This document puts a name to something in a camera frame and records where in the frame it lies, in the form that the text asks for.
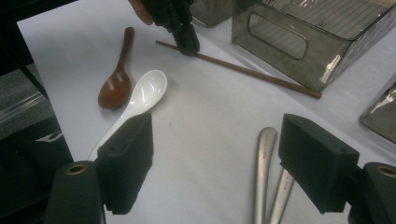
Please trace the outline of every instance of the wooden spoon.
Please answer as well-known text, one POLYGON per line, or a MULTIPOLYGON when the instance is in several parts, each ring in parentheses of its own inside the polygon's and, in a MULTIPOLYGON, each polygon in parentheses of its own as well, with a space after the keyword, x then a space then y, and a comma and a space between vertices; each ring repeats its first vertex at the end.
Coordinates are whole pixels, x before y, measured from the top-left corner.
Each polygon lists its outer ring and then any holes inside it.
POLYGON ((117 67, 113 74, 103 84, 99 92, 98 103, 102 108, 109 109, 119 107, 125 103, 131 95, 132 82, 125 72, 124 65, 133 42, 134 28, 128 27, 125 29, 122 50, 117 67))

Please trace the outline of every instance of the chopstick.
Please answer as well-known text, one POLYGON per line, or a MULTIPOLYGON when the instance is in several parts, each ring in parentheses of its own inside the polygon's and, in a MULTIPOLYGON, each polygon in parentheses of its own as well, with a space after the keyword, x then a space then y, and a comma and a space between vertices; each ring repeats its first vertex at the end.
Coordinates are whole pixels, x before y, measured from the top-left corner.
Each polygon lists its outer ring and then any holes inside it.
MULTIPOLYGON (((176 46, 173 46, 171 44, 167 44, 167 43, 164 43, 164 42, 159 41, 159 40, 156 40, 155 42, 157 44, 159 44, 159 45, 164 46, 164 47, 168 47, 169 49, 178 50, 178 48, 176 46)), ((252 76, 252 77, 256 77, 256 78, 259 78, 261 80, 276 84, 277 86, 284 87, 284 88, 287 88, 287 89, 292 90, 292 91, 297 91, 299 93, 314 97, 316 99, 320 99, 320 97, 322 95, 322 93, 320 91, 315 91, 313 89, 310 89, 310 88, 307 88, 307 87, 304 87, 304 86, 300 86, 300 85, 296 85, 296 84, 290 83, 288 81, 285 81, 285 80, 282 80, 282 79, 279 79, 279 78, 276 78, 276 77, 271 77, 271 76, 265 75, 264 73, 257 72, 257 71, 254 71, 254 70, 250 70, 248 68, 241 67, 241 66, 233 64, 233 63, 227 63, 227 62, 224 62, 222 60, 206 56, 204 54, 196 53, 195 57, 197 57, 199 59, 202 59, 202 60, 205 60, 205 61, 210 62, 210 63, 215 63, 217 65, 227 67, 227 68, 232 69, 234 71, 241 72, 241 73, 244 73, 246 75, 249 75, 249 76, 252 76)))

